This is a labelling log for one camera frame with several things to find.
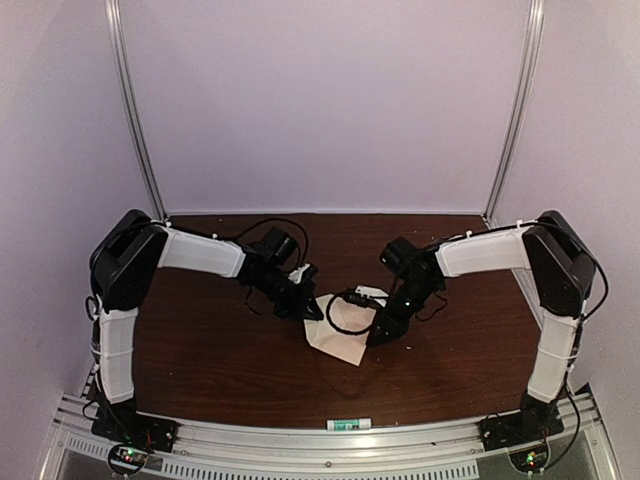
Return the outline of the cream letter paper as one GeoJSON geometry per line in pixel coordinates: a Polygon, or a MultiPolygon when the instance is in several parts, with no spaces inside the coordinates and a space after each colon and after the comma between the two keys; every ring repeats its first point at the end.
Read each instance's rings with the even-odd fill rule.
{"type": "Polygon", "coordinates": [[[323,316],[321,320],[305,320],[307,343],[324,353],[336,353],[345,348],[345,338],[337,332],[323,316]]]}

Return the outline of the beige envelope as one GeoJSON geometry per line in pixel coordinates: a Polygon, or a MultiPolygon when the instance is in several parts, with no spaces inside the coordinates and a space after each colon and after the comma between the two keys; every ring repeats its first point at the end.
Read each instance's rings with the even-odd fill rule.
{"type": "Polygon", "coordinates": [[[345,338],[345,348],[336,353],[327,354],[338,360],[359,366],[367,349],[367,328],[371,326],[376,310],[362,308],[347,303],[342,298],[336,298],[329,310],[329,324],[345,338]]]}

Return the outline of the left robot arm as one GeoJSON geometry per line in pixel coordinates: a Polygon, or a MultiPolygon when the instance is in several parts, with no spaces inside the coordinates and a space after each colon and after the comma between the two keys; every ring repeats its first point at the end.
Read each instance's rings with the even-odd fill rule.
{"type": "Polygon", "coordinates": [[[174,228],[143,211],[128,211],[90,257],[90,284],[97,323],[93,352],[98,387],[111,405],[133,399],[135,321],[157,270],[174,268],[235,279],[263,293],[282,319],[323,319],[315,298],[317,268],[305,263],[291,272],[285,262],[298,244],[273,227],[257,242],[206,236],[174,228]]]}

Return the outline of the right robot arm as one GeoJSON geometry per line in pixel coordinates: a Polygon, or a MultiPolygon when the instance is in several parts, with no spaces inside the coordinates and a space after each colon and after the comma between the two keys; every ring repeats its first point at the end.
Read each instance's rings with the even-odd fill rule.
{"type": "Polygon", "coordinates": [[[374,315],[369,347],[404,336],[427,299],[450,278],[522,269],[534,278],[543,314],[523,412],[513,419],[519,440],[535,440],[551,424],[548,409],[559,397],[578,356],[587,300],[597,262],[565,218],[555,210],[529,222],[464,234],[417,247],[404,237],[388,243],[381,262],[393,273],[385,305],[374,315]]]}

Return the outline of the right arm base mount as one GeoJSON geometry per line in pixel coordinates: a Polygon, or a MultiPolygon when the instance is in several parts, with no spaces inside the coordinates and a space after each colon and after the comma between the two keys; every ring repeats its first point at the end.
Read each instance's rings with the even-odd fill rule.
{"type": "Polygon", "coordinates": [[[544,403],[525,395],[514,413],[493,413],[478,422],[485,451],[542,441],[565,428],[555,402],[544,403]]]}

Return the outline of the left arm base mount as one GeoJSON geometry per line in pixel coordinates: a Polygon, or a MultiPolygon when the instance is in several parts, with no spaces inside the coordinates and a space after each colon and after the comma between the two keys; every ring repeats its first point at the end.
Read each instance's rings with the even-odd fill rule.
{"type": "Polygon", "coordinates": [[[171,453],[176,439],[176,421],[140,414],[135,399],[110,403],[96,397],[98,409],[91,432],[108,440],[124,443],[151,453],[171,453]]]}

